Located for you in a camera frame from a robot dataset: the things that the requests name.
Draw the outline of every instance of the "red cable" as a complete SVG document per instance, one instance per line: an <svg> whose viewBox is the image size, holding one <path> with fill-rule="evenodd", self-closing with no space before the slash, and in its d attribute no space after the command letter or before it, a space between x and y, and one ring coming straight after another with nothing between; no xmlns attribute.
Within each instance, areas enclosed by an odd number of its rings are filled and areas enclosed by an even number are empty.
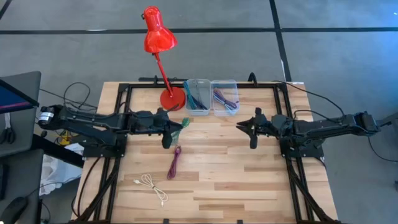
<svg viewBox="0 0 398 224"><path fill-rule="evenodd" d="M169 173L167 173L167 179L171 180L175 177L177 173L177 159L182 152L181 146L176 145L174 150L174 159L172 165L170 166Z"/></svg>

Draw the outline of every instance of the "plastic container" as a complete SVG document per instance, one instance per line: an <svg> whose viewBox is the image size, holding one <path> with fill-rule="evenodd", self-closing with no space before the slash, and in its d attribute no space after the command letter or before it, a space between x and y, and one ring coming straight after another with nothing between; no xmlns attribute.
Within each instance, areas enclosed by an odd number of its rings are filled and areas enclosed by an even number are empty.
<svg viewBox="0 0 398 224"><path fill-rule="evenodd" d="M213 110L216 116L231 116L235 115L239 110L239 95L238 87L236 86L235 80L214 80L211 82L211 93L213 94L214 89L217 88L224 99L234 103L236 108L233 110L227 110L224 104L220 103L213 97Z"/></svg>
<svg viewBox="0 0 398 224"><path fill-rule="evenodd" d="M207 110L193 110L186 94L185 109L188 113L193 116L206 116L210 112L211 108L211 82L205 79L189 79L187 84L191 95L197 99Z"/></svg>

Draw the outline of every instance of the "lamp base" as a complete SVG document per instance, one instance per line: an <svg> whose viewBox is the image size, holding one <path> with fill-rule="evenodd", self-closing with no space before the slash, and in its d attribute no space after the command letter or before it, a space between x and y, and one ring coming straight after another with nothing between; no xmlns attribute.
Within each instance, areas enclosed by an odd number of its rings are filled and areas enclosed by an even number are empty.
<svg viewBox="0 0 398 224"><path fill-rule="evenodd" d="M170 97L168 90L164 90L160 95L160 103L163 108L169 110L175 105L178 106L174 110L179 110L185 105L185 93L181 88L172 87L173 97Z"/></svg>

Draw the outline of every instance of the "lamp shade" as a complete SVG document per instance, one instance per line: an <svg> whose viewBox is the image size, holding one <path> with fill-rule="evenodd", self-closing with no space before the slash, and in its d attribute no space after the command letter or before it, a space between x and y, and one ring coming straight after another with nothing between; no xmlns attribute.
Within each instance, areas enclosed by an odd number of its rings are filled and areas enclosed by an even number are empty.
<svg viewBox="0 0 398 224"><path fill-rule="evenodd" d="M160 10L149 6L144 11L148 33L144 41L144 50L149 53L159 53L170 50L177 45L177 40L168 28L164 27Z"/></svg>

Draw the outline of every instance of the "computer monitor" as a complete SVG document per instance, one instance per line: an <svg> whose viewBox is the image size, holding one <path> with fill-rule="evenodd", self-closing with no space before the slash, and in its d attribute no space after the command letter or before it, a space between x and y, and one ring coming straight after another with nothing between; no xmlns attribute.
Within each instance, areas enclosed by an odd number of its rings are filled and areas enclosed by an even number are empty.
<svg viewBox="0 0 398 224"><path fill-rule="evenodd" d="M37 101L0 79L0 114L38 106Z"/></svg>

